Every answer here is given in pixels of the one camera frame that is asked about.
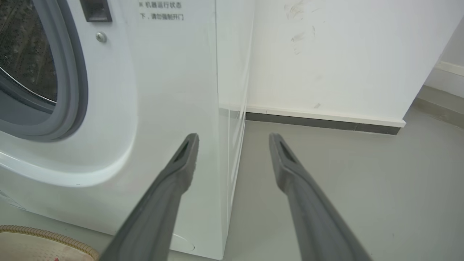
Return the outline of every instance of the white wall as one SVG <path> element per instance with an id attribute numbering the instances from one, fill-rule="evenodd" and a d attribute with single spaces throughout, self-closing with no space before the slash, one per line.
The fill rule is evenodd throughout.
<path id="1" fill-rule="evenodd" d="M 464 97 L 464 19 L 459 23 L 425 85 Z"/>
<path id="2" fill-rule="evenodd" d="M 461 0 L 257 0 L 248 111 L 404 124 L 463 14 Z"/>

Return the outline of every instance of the dark baseboard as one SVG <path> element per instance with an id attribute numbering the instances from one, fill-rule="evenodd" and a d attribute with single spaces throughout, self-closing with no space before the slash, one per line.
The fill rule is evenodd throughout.
<path id="1" fill-rule="evenodd" d="M 261 121 L 261 122 L 274 122 L 274 123 L 301 125 L 301 126 L 318 127 L 318 128 L 328 128 L 328 129 L 337 129 L 337 130 L 346 130 L 346 131 L 350 130 L 350 131 L 375 132 L 375 133 L 390 134 L 390 135 L 398 134 L 398 131 L 401 129 L 400 127 L 331 121 L 331 120 L 320 120 L 320 119 L 309 119 L 309 118 L 271 115 L 271 114 L 262 114 L 262 113 L 254 113 L 254 112 L 247 112 L 246 120 Z"/>

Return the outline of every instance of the washing machine drum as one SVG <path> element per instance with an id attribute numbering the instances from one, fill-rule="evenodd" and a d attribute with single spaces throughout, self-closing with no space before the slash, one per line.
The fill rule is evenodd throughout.
<path id="1" fill-rule="evenodd" d="M 66 1 L 2 1 L 0 18 L 0 131 L 69 136 L 86 112 L 87 76 Z"/>

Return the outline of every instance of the screw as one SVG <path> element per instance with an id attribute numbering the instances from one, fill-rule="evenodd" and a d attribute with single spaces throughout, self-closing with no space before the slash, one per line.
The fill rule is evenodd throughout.
<path id="1" fill-rule="evenodd" d="M 102 43 L 106 43 L 106 34 L 103 32 L 97 32 L 95 34 L 95 38 Z"/>

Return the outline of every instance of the white side panel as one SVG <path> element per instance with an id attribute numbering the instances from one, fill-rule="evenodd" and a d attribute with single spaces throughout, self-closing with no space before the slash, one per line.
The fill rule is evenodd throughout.
<path id="1" fill-rule="evenodd" d="M 181 8 L 175 9 L 140 8 L 138 1 L 119 3 L 126 10 L 140 90 L 139 118 L 144 119 L 139 123 L 140 148 L 134 148 L 138 151 L 133 154 L 134 166 L 158 166 L 158 159 L 165 163 L 179 146 L 173 141 L 181 141 L 191 132 L 198 133 L 200 150 L 195 174 L 182 196 L 174 233 L 195 246 L 189 253 L 220 259 L 223 252 L 215 1 L 180 1 Z M 154 20 L 153 13 L 178 17 L 182 14 L 184 20 Z M 149 185 L 145 179 L 134 181 L 127 176 L 127 180 L 133 189 L 141 191 Z"/>
<path id="2" fill-rule="evenodd" d="M 227 220 L 223 226 L 223 246 L 232 210 L 234 173 L 243 134 L 254 20 L 254 0 L 217 0 L 219 102 L 230 110 L 227 174 Z"/>
<path id="3" fill-rule="evenodd" d="M 235 162 L 234 167 L 232 169 L 232 195 L 231 195 L 231 201 L 230 201 L 230 208 L 232 208 L 233 204 L 233 197 L 235 194 L 235 185 L 237 185 L 237 177 L 238 177 L 238 168 L 240 166 L 240 156 L 242 155 L 242 147 L 243 147 L 243 137 L 245 135 L 245 124 L 246 120 L 245 118 L 242 119 L 241 123 L 241 131 L 240 131 L 240 140 L 238 141 L 238 149 L 237 149 L 237 154 L 235 155 Z"/>
<path id="4" fill-rule="evenodd" d="M 229 213 L 229 193 L 232 189 L 229 186 L 229 109 L 219 109 L 219 188 L 220 188 L 220 203 L 221 203 L 221 233 L 222 235 L 227 234 L 228 227 L 224 226 L 224 223 L 228 223 L 230 220 Z M 222 251 L 226 249 L 226 241 L 222 240 Z"/>

